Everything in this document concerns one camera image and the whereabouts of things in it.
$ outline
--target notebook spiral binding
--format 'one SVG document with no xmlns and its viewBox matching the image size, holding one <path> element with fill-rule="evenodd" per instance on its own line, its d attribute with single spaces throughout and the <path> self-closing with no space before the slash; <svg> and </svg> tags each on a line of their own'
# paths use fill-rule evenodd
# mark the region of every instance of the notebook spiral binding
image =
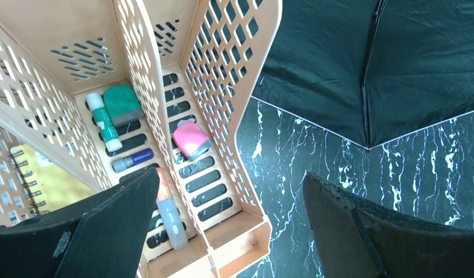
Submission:
<svg viewBox="0 0 474 278">
<path fill-rule="evenodd" d="M 17 158 L 21 155 L 24 155 L 24 151 L 18 151 L 18 152 L 12 153 L 9 156 L 9 158 L 11 158 L 10 161 L 13 162 L 13 163 L 10 163 L 12 164 L 12 167 L 20 169 L 21 167 L 29 165 L 29 162 L 27 160 L 19 162 Z M 26 177 L 30 177 L 33 174 L 34 173 L 32 171 L 27 171 L 25 174 L 22 171 L 20 171 L 20 175 L 23 180 L 22 186 L 27 190 L 27 193 L 28 193 L 27 197 L 34 199 L 34 197 L 41 195 L 42 192 L 40 190 L 34 191 L 34 185 L 38 184 L 37 181 L 30 181 L 30 182 L 25 181 Z M 46 205 L 46 201 L 41 201 L 39 203 L 33 202 L 30 209 L 34 209 L 36 215 L 49 213 L 49 210 L 41 210 L 41 207 L 44 205 Z"/>
</svg>

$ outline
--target eraser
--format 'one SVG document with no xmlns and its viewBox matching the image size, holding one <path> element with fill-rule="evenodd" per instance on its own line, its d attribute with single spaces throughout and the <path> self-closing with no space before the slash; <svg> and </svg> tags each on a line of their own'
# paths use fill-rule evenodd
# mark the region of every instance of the eraser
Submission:
<svg viewBox="0 0 474 278">
<path fill-rule="evenodd" d="M 117 85 L 104 92 L 105 108 L 115 127 L 127 125 L 144 116 L 140 101 L 129 85 Z"/>
<path fill-rule="evenodd" d="M 174 131 L 174 142 L 189 160 L 196 160 L 211 146 L 210 137 L 194 122 L 184 122 Z"/>
</svg>

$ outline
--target green eraser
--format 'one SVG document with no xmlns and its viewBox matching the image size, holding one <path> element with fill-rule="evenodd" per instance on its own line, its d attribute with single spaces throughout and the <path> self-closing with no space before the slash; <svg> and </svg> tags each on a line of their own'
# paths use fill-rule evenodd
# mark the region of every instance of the green eraser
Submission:
<svg viewBox="0 0 474 278">
<path fill-rule="evenodd" d="M 140 101 L 129 85 L 117 85 L 104 92 L 104 105 L 115 127 L 120 127 L 144 116 Z"/>
</svg>

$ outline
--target plastic desk organizer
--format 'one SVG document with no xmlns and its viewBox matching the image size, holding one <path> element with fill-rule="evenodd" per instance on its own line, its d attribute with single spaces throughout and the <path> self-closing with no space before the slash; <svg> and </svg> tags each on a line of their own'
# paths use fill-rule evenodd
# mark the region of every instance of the plastic desk organizer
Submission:
<svg viewBox="0 0 474 278">
<path fill-rule="evenodd" d="M 154 211 L 139 277 L 231 277 L 266 256 L 271 224 L 235 136 L 281 8 L 281 0 L 0 0 L 0 225 L 34 216 L 7 163 L 24 142 L 96 192 L 150 164 L 164 169 L 189 245 L 160 244 Z M 118 129 L 124 145 L 141 142 L 122 154 L 106 152 L 85 105 L 87 94 L 118 84 L 132 86 L 145 113 Z M 214 143 L 196 162 L 171 142 L 188 118 Z M 110 166 L 147 147 L 153 159 L 122 173 Z M 216 207 L 225 209 L 207 214 Z"/>
</svg>

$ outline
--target plastic cap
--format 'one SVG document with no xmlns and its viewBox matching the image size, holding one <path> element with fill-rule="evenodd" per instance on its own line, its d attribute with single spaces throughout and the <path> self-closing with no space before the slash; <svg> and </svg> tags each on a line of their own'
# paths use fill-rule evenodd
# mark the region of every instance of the plastic cap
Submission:
<svg viewBox="0 0 474 278">
<path fill-rule="evenodd" d="M 90 110 L 95 110 L 104 107 L 104 101 L 99 93 L 90 93 L 87 95 L 87 104 Z"/>
<path fill-rule="evenodd" d="M 124 170 L 128 168 L 126 159 L 125 158 L 116 159 L 115 161 L 112 162 L 112 168 L 114 169 L 114 172 L 116 173 L 123 172 Z"/>
<path fill-rule="evenodd" d="M 113 139 L 111 141 L 107 141 L 105 143 L 105 146 L 107 147 L 108 152 L 115 152 L 123 147 L 123 144 L 121 143 L 121 140 L 119 139 Z"/>
</svg>

